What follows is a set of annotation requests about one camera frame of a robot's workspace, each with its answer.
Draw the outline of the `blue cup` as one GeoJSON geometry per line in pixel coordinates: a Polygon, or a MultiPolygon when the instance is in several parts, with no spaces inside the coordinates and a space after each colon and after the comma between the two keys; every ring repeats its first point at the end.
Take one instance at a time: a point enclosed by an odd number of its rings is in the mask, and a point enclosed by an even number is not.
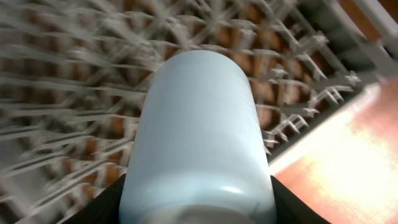
{"type": "Polygon", "coordinates": [[[119,206],[121,223],[275,223],[274,193],[247,77],[192,50],[147,93],[119,206]]]}

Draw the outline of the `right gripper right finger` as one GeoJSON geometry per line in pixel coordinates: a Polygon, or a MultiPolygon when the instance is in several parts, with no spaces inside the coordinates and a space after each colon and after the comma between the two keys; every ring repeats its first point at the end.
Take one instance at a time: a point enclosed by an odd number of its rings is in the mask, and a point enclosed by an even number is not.
{"type": "Polygon", "coordinates": [[[271,182],[274,191],[277,224],[330,224],[273,175],[271,182]]]}

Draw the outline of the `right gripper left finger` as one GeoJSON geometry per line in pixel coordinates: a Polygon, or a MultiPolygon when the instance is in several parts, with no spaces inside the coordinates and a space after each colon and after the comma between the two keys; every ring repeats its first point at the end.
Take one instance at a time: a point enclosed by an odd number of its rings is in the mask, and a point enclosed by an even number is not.
{"type": "Polygon", "coordinates": [[[119,205],[125,179],[126,174],[123,174],[63,224],[120,224],[119,205]]]}

